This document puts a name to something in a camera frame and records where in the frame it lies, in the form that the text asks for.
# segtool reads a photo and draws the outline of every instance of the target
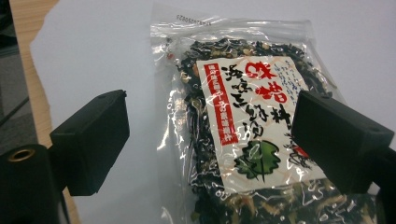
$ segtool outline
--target clear plastic package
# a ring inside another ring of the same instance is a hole
[[[300,90],[343,101],[313,41],[309,21],[154,6],[164,220],[375,223],[374,197],[340,194],[290,136]]]

